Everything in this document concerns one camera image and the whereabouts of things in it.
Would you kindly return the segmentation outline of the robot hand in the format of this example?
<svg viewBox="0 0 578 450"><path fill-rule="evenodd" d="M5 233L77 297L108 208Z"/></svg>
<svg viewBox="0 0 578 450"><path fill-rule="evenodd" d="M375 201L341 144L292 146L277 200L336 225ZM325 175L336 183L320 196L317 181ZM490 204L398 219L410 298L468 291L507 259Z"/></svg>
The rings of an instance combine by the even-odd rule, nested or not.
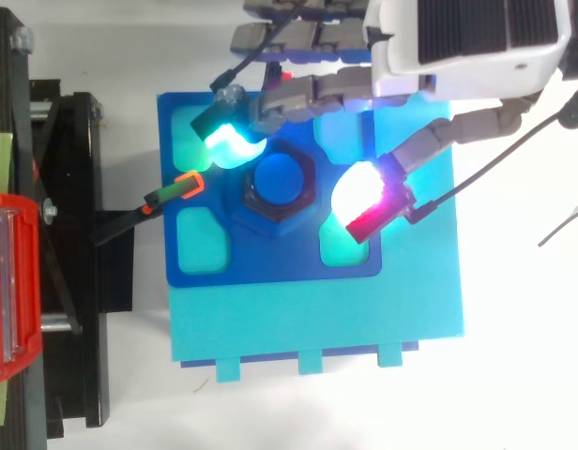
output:
<svg viewBox="0 0 578 450"><path fill-rule="evenodd" d="M493 108L435 119L367 171L373 196L338 220L365 242L396 218L418 222L407 176L455 143L509 136L559 68L570 44L567 1L248 1L231 51L242 67L259 61L340 61L334 73L275 81L257 97L236 84L237 69L210 86L213 103L192 121L205 143L223 127L258 143L288 123L429 101L494 98Z"/></svg>

